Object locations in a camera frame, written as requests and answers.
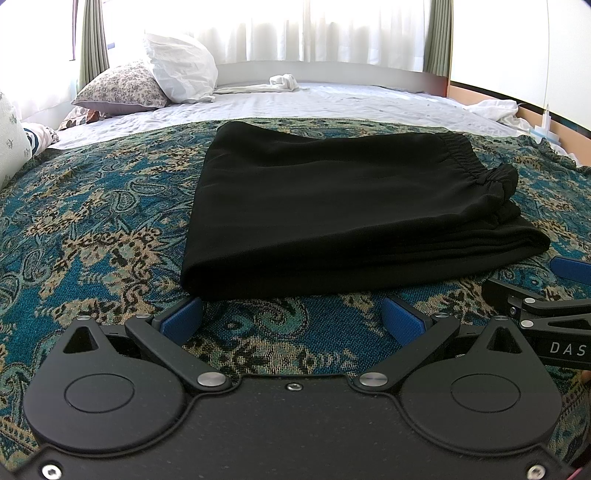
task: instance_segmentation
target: green curtain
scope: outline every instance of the green curtain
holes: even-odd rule
[[[86,0],[83,15],[78,91],[88,85],[98,74],[109,68],[103,26],[103,1]]]
[[[449,77],[452,57],[452,9],[452,0],[431,0],[424,72]]]

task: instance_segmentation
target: teal patterned bedspread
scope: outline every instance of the teal patterned bedspread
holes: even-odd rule
[[[246,121],[315,138],[444,131],[342,119]],[[22,414],[23,394],[78,311],[94,312],[103,324],[122,323],[134,312],[159,312],[184,297],[178,280],[193,194],[222,124],[47,150],[0,192],[0,461],[7,467],[16,468],[37,447]],[[591,170],[576,169],[529,137],[467,136],[487,167],[506,162],[518,169],[514,199],[552,246],[488,275],[396,293],[428,314],[450,312],[474,325],[494,314],[480,295],[489,276],[548,299],[591,297],[591,287],[548,269],[554,255],[589,256]],[[388,293],[208,303],[187,348],[234,379],[246,373],[354,375],[400,347],[379,319]],[[588,389],[580,372],[548,370],[564,404],[549,448],[570,460],[586,443]]]

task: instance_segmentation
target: white sheer curtain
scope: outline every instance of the white sheer curtain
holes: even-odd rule
[[[21,119],[76,94],[72,0],[6,0],[0,5],[0,91]]]
[[[191,35],[216,63],[346,61],[422,71],[429,0],[106,0],[111,65],[141,55],[144,30]]]

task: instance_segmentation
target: bolt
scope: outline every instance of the bolt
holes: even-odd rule
[[[359,383],[364,387],[383,387],[388,383],[388,377],[379,372],[367,372],[359,377]]]
[[[304,388],[302,386],[302,384],[295,383],[295,382],[294,383],[288,383],[285,387],[290,392],[299,392],[300,390],[302,390]]]
[[[197,383],[204,387],[219,387],[226,382],[226,376],[220,372],[205,372],[197,377]]]
[[[546,468],[543,465],[534,465],[527,470],[527,480],[542,480],[546,475]]]
[[[61,478],[60,468],[50,463],[48,465],[43,466],[43,468],[41,469],[41,473],[45,478],[47,478],[47,480],[58,480],[59,478]]]

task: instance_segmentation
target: white pillow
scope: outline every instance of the white pillow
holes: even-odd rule
[[[217,67],[209,50],[187,35],[146,33],[147,67],[174,103],[212,101]]]
[[[33,150],[33,157],[43,153],[47,147],[60,141],[57,132],[51,127],[46,127],[41,124],[22,123],[22,128],[25,135],[29,139],[31,149]]]
[[[17,110],[0,92],[0,190],[31,156],[31,144],[17,118]]]

